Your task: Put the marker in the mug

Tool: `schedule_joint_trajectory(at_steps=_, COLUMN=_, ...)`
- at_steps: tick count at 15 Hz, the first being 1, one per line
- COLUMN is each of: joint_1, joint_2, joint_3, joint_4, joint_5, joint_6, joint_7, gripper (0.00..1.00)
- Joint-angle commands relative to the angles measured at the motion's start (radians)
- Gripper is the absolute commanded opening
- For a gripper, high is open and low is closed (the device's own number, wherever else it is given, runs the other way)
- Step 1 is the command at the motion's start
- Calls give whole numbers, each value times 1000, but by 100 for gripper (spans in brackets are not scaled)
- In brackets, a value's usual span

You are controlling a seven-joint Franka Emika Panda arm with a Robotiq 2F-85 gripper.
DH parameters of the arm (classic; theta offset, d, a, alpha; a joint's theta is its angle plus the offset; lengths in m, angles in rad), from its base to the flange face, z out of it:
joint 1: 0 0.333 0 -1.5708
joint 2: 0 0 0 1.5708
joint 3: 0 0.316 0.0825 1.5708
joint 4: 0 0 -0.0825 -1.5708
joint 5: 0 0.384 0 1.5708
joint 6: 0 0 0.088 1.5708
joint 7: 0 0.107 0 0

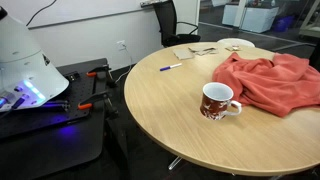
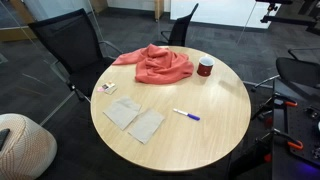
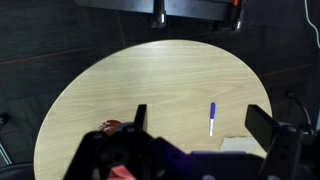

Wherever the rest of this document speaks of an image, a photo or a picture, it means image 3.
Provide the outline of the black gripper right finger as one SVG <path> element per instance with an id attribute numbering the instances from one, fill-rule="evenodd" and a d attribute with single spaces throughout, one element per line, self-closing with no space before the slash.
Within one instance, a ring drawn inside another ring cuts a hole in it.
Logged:
<path id="1" fill-rule="evenodd" d="M 266 152 L 280 129 L 280 125 L 258 105 L 247 107 L 245 127 Z"/>

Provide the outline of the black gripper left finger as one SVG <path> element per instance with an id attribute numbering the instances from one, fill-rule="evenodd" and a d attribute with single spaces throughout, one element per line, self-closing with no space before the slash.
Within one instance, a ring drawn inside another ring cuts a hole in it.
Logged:
<path id="1" fill-rule="evenodd" d="M 147 130 L 147 105 L 140 104 L 137 108 L 136 115 L 134 118 L 134 126 L 137 129 Z"/>

